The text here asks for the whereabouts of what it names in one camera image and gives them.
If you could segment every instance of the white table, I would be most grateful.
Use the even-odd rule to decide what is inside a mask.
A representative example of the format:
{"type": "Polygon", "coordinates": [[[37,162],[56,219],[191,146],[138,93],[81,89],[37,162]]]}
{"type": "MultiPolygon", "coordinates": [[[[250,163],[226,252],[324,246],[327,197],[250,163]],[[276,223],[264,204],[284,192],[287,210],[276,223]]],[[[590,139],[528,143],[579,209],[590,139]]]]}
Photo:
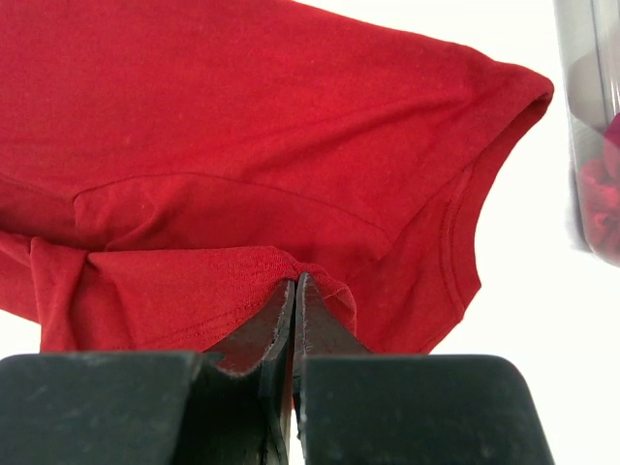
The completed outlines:
{"type": "MultiPolygon", "coordinates": [[[[480,217],[482,290],[436,354],[493,354],[526,378],[558,465],[620,464],[620,268],[576,234],[552,0],[305,0],[458,42],[551,78],[548,114],[502,168],[480,217]]],[[[0,312],[0,357],[37,352],[36,325],[0,312]]],[[[294,442],[293,463],[302,463],[294,442]]]]}

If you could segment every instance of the white background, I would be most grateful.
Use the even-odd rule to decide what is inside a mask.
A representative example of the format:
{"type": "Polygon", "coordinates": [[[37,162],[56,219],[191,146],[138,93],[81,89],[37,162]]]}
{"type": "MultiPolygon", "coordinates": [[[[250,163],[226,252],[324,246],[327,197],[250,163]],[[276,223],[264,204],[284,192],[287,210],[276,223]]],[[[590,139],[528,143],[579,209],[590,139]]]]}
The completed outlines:
{"type": "MultiPolygon", "coordinates": [[[[620,464],[620,268],[584,250],[552,0],[306,0],[458,42],[549,77],[556,96],[518,144],[477,230],[482,290],[436,354],[493,354],[526,378],[558,465],[620,464]]],[[[38,350],[39,329],[0,311],[0,357],[38,350]]],[[[293,463],[302,463],[294,441],[293,463]]]]}

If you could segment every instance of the red fabric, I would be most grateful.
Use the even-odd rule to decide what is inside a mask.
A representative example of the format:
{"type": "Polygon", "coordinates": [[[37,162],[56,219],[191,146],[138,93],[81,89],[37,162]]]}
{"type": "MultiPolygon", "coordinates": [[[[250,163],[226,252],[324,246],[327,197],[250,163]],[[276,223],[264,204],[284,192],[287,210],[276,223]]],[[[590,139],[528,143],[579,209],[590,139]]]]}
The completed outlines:
{"type": "Polygon", "coordinates": [[[583,229],[593,250],[620,264],[620,115],[604,134],[604,154],[578,173],[583,229]]]}
{"type": "Polygon", "coordinates": [[[285,0],[0,3],[0,308],[43,351],[204,350],[282,278],[427,352],[552,85],[285,0]]]}

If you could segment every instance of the red t-shirt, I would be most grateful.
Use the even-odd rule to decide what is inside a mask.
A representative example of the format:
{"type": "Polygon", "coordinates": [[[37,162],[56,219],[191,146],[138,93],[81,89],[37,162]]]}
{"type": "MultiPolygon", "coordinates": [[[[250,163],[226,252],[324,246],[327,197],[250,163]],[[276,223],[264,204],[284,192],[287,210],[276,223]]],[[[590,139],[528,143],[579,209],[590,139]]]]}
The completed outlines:
{"type": "Polygon", "coordinates": [[[288,0],[3,1],[0,308],[43,351],[202,351],[308,270],[370,349],[427,352],[552,91],[288,0]]]}

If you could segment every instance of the folded red fabric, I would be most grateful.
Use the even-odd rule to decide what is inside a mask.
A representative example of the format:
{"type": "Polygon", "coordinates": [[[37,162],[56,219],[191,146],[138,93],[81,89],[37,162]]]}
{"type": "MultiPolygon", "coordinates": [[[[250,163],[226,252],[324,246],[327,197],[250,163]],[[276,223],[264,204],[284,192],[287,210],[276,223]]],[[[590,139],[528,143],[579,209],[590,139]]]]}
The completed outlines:
{"type": "Polygon", "coordinates": [[[428,352],[553,91],[286,0],[0,12],[0,308],[43,351],[205,350],[310,271],[370,349],[428,352]]]}
{"type": "Polygon", "coordinates": [[[620,115],[604,133],[603,156],[584,163],[577,178],[585,237],[602,258],[620,264],[620,115]]]}

